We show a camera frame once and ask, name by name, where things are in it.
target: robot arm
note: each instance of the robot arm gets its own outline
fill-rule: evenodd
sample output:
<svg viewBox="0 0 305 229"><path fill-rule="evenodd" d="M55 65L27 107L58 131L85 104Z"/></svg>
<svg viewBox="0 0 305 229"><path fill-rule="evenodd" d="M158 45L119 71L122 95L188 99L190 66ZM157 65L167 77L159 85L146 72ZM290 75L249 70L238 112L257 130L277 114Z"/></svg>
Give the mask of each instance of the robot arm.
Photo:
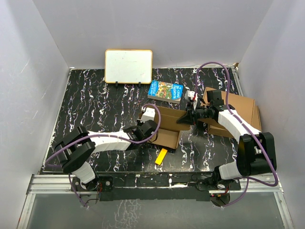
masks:
<svg viewBox="0 0 305 229"><path fill-rule="evenodd" d="M217 166L212 177L204 180L206 185L225 184L231 182L234 178L271 172L262 151L243 125L246 125L250 131L257 136L272 162L274 169L276 169L275 143L272 134L261 133L259 130L253 128L238 115L237 111L234 110L232 106L230 106L232 111L232 113L230 113L227 106L224 104L220 90L207 92L207 99L210 103L209 106L198 105L197 97L194 97L193 95L194 92L187 92L186 97L190 99L187 104L187 112L178 119L177 122L195 125L200 118L212 118L220 125L224 126L238 143L236 160L226 165Z"/></svg>
<svg viewBox="0 0 305 229"><path fill-rule="evenodd" d="M95 152L107 150L132 150L140 147L140 144L130 142L138 142L152 135L157 128L157 124L153 121L155 110L153 108L142 108L143 115L138 120L137 126L131 126L119 132L103 133L104 136L95 137L92 140L87 138L78 144L67 148L57 155L64 173L72 173L78 177L86 186L90 182L97 179L94 169L89 165L87 159ZM96 132L87 131L85 127L79 126L66 135L58 142L54 150L59 151L70 143L90 135L98 134Z"/></svg>

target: marble tabletop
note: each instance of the marble tabletop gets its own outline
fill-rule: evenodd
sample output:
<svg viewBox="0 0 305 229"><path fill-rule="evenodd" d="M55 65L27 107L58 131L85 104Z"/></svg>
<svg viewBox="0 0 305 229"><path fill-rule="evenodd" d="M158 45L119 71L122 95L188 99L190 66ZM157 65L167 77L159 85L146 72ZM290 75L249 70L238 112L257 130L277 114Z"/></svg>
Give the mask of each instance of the marble tabletop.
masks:
<svg viewBox="0 0 305 229"><path fill-rule="evenodd" d="M230 92L238 89L229 68ZM194 90L196 68L161 68L152 70L152 79L184 85ZM225 91L227 81L222 68L203 68L198 78L199 95L205 87ZM94 132L115 132L136 124L141 107L147 103L184 110L184 95L180 104L161 102L147 98L149 86L142 84L114 84L104 81L104 69L71 70L51 144L60 140L77 126ZM237 142L231 138L208 135L207 125L202 123L183 131L178 148L168 153L161 166L154 162L161 146L143 144L139 150L107 151L92 154L88 159L96 172L210 172L215 166L232 162L236 157ZM52 147L48 156L53 154ZM62 172L60 168L46 167L42 173Z"/></svg>

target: whiteboard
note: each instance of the whiteboard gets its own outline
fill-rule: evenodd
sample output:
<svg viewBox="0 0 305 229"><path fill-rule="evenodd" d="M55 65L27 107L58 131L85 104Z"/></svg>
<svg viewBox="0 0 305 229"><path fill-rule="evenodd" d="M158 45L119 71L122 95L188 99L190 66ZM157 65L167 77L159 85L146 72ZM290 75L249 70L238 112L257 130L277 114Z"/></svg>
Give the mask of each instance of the whiteboard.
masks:
<svg viewBox="0 0 305 229"><path fill-rule="evenodd" d="M153 53L151 50L106 50L106 83L152 82Z"/></svg>

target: book cover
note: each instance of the book cover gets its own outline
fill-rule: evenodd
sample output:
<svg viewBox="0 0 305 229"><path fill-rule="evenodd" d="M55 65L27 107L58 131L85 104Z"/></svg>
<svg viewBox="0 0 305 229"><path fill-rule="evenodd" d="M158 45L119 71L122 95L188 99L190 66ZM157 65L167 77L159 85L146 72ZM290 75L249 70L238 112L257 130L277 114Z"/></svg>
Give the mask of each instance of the book cover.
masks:
<svg viewBox="0 0 305 229"><path fill-rule="evenodd" d="M148 98L179 103L182 90L183 85L153 80L148 92Z"/></svg>

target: white wall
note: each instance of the white wall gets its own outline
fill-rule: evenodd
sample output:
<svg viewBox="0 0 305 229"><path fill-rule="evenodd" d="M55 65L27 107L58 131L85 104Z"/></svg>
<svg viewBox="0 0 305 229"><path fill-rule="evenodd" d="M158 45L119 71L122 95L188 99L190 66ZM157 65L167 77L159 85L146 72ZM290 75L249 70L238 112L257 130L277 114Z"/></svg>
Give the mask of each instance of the white wall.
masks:
<svg viewBox="0 0 305 229"><path fill-rule="evenodd" d="M240 63L242 88L275 138L277 172L296 229L305 217L305 2L271 5Z"/></svg>
<svg viewBox="0 0 305 229"><path fill-rule="evenodd" d="M0 1L0 228L16 228L69 68L31 0Z"/></svg>
<svg viewBox="0 0 305 229"><path fill-rule="evenodd" d="M69 66L151 49L154 67L240 62L272 0L33 0Z"/></svg>

